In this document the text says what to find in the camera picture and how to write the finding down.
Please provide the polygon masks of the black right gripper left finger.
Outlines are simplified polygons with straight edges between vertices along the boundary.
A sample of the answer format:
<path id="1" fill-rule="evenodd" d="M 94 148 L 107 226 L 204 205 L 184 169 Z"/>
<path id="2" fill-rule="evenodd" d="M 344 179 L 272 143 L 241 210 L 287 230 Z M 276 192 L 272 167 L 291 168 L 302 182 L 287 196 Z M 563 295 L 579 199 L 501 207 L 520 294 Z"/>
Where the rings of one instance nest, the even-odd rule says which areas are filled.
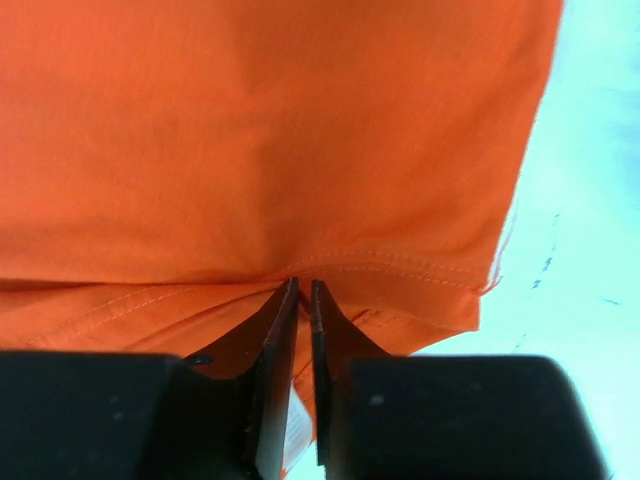
<path id="1" fill-rule="evenodd" d="M 6 351 L 5 479 L 277 479 L 298 282 L 186 356 Z"/>

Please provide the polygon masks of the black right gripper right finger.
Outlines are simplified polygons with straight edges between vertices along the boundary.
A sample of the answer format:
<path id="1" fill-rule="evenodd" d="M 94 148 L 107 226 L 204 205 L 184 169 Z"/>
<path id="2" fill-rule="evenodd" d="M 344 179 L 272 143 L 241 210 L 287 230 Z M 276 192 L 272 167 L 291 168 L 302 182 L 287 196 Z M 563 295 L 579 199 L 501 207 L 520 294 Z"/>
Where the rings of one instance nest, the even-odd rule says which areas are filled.
<path id="1" fill-rule="evenodd" d="M 317 461 L 329 479 L 603 479 L 565 371 L 545 356 L 394 356 L 311 287 Z"/>

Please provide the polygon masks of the orange t shirt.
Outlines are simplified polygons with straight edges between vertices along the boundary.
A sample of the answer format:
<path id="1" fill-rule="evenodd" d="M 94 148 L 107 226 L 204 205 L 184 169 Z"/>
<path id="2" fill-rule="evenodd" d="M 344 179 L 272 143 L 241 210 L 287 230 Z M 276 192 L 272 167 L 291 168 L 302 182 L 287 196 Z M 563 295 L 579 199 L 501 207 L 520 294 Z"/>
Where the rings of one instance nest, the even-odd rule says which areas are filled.
<path id="1" fill-rule="evenodd" d="M 560 1 L 5 1 L 1 356 L 186 357 L 298 282 L 394 356 L 476 329 Z"/>

